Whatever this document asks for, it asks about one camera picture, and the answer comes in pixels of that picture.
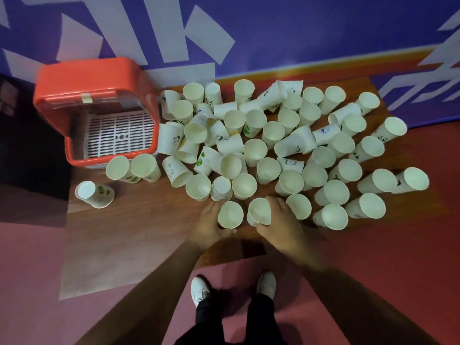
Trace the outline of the person's left hand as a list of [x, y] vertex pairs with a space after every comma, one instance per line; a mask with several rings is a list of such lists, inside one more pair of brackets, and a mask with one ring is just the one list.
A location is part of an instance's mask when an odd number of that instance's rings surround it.
[[185, 240], [187, 249], [195, 253], [203, 253], [212, 245], [224, 238], [218, 235], [218, 214], [225, 201], [209, 203], [201, 212], [195, 228]]

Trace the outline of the person's right hand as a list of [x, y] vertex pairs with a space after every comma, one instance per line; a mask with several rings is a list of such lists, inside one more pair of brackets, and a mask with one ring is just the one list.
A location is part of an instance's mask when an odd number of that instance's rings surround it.
[[271, 209], [273, 236], [263, 236], [268, 243], [298, 266], [314, 267], [316, 259], [312, 254], [308, 238], [300, 222], [288, 205], [279, 197], [265, 197]]

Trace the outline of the plain white paper cup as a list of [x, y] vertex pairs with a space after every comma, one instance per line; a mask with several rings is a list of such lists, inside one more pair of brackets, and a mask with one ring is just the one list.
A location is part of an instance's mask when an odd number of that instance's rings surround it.
[[258, 197], [250, 202], [247, 212], [247, 222], [250, 226], [254, 227], [258, 224], [271, 225], [270, 204], [265, 197]]
[[235, 229], [240, 226], [244, 219], [242, 206], [233, 201], [225, 202], [218, 214], [218, 224], [224, 229]]

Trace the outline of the person's right forearm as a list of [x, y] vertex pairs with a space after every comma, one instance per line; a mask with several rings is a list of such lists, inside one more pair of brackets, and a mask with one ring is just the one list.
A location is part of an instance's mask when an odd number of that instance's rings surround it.
[[346, 273], [299, 263], [321, 303], [350, 345], [440, 345], [382, 297]]

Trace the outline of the person's left forearm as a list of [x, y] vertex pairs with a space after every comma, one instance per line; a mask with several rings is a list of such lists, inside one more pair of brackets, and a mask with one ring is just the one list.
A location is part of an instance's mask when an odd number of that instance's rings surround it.
[[161, 345], [204, 248], [186, 240], [75, 345]]

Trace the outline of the white right shoe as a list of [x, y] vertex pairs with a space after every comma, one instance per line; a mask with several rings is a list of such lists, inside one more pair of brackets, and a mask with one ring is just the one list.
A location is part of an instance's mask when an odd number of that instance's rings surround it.
[[271, 300], [274, 299], [277, 289], [276, 277], [272, 271], [264, 271], [259, 277], [256, 285], [256, 294], [265, 295]]

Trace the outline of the white shoe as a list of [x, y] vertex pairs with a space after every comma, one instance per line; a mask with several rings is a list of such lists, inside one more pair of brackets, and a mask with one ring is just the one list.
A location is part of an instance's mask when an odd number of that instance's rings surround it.
[[196, 308], [200, 302], [210, 298], [212, 287], [209, 281], [201, 275], [194, 277], [191, 281], [191, 297]]
[[271, 300], [274, 299], [277, 289], [276, 277], [272, 271], [264, 271], [259, 277], [256, 285], [256, 294], [265, 295]]

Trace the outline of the white left shoe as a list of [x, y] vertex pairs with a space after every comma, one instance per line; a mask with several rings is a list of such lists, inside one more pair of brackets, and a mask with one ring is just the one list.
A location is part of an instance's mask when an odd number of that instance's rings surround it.
[[191, 297], [196, 308], [200, 302], [210, 298], [212, 287], [209, 281], [201, 275], [194, 277], [191, 281]]

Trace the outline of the crowd of white paper cups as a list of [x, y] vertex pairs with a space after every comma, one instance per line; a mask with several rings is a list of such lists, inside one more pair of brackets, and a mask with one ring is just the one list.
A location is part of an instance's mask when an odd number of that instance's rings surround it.
[[162, 167], [173, 187], [186, 186], [188, 195], [198, 201], [212, 197], [230, 201], [245, 200], [258, 185], [277, 180], [275, 190], [287, 197], [286, 203], [298, 220], [308, 218], [311, 203], [302, 191], [319, 188], [315, 202], [325, 209], [314, 214], [321, 227], [342, 230], [345, 218], [379, 219], [386, 207], [381, 193], [401, 194], [426, 190], [427, 175], [416, 167], [399, 174], [379, 168], [362, 178], [362, 163], [381, 156], [391, 127], [400, 122], [389, 117], [358, 145], [344, 133], [346, 122], [360, 118], [358, 104], [348, 104], [337, 112], [349, 112], [341, 125], [332, 124], [311, 133], [308, 125], [285, 129], [282, 117], [294, 110], [280, 110], [278, 121], [265, 121], [262, 109], [244, 112], [227, 110], [224, 105], [211, 110], [209, 104], [193, 105], [177, 100], [170, 112], [185, 120], [160, 124], [159, 142], [179, 146], [168, 155]]

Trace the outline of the black trousers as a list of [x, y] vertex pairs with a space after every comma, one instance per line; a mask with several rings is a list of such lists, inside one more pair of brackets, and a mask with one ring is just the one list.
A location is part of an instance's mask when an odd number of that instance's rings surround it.
[[223, 317], [215, 295], [198, 303], [195, 324], [174, 345], [287, 345], [275, 318], [274, 301], [252, 297], [243, 315]]

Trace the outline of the green-printed white paper cup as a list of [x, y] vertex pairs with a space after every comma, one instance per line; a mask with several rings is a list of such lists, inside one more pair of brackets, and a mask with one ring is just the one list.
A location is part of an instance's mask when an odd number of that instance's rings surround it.
[[75, 196], [93, 208], [103, 209], [113, 202], [115, 192], [108, 185], [100, 185], [86, 180], [77, 185]]

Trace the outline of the white slotted plastic tray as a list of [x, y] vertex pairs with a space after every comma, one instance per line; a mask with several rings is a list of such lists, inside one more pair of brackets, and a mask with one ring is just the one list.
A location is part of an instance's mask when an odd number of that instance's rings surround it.
[[87, 114], [84, 159], [148, 149], [155, 122], [144, 110], [117, 114]]

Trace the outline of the red plastic storage box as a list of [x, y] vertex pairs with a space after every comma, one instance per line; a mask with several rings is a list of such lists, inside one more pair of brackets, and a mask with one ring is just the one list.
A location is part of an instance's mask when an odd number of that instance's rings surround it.
[[[82, 92], [93, 103], [83, 104]], [[115, 57], [68, 61], [44, 65], [38, 73], [34, 107], [64, 138], [68, 163], [81, 168], [103, 168], [115, 156], [133, 159], [157, 153], [160, 114], [157, 90], [147, 72], [132, 59]], [[87, 114], [107, 115], [144, 110], [155, 122], [151, 146], [146, 150], [84, 159], [83, 144]]]

